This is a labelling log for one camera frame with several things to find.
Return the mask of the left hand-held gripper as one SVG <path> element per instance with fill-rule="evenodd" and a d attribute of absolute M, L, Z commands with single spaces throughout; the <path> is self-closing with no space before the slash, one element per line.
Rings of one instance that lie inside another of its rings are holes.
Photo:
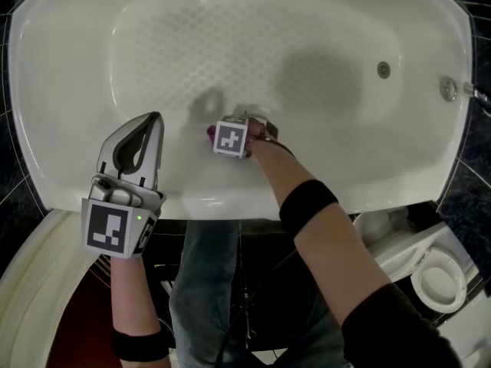
<path fill-rule="evenodd" d="M 143 254 L 166 201 L 157 190 L 163 134 L 161 114 L 150 112 L 125 123 L 104 141 L 98 174 L 81 203 L 87 250 L 122 259 Z"/>

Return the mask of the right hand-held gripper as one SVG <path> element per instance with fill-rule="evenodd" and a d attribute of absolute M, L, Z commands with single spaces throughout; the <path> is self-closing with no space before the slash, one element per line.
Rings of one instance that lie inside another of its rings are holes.
<path fill-rule="evenodd" d="M 278 128 L 260 114 L 225 115 L 213 126 L 213 152 L 239 159 L 249 158 L 250 155 L 246 146 L 251 120 L 260 122 L 269 134 L 275 139 L 278 138 Z"/>

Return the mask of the person's right hand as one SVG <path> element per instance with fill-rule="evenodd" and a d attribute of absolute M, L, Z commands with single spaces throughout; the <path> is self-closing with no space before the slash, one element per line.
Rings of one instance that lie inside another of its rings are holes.
<path fill-rule="evenodd" d="M 247 136 L 245 140 L 246 147 L 249 147 L 253 141 L 262 140 L 268 136 L 269 132 L 262 122 L 255 118 L 250 118 L 248 120 Z"/>

